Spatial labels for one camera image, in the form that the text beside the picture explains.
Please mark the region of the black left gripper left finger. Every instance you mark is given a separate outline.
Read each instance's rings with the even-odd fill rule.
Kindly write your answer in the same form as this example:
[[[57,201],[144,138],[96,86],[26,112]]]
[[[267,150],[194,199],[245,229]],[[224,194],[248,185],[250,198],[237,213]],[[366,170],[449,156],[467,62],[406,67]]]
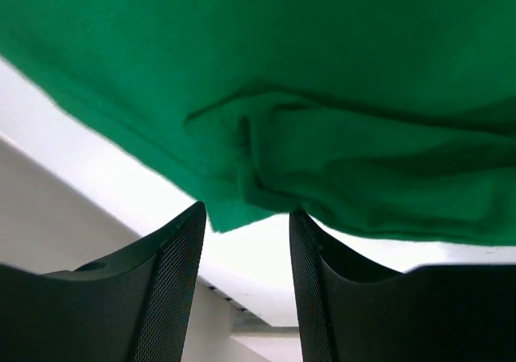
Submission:
[[[178,361],[206,228],[196,202],[73,271],[1,267],[4,361]]]

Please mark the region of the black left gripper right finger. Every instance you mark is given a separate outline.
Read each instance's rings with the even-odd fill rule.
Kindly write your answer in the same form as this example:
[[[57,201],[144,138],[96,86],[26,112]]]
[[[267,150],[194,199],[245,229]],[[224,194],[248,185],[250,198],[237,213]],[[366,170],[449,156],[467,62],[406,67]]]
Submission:
[[[400,273],[289,216],[305,361],[512,361],[515,267],[424,265]]]

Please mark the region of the green t shirt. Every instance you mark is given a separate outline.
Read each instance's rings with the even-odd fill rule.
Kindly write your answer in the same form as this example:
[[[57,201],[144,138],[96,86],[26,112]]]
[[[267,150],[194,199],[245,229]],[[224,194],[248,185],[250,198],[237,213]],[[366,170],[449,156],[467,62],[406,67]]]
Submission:
[[[1,0],[1,54],[216,231],[515,243],[515,0]]]

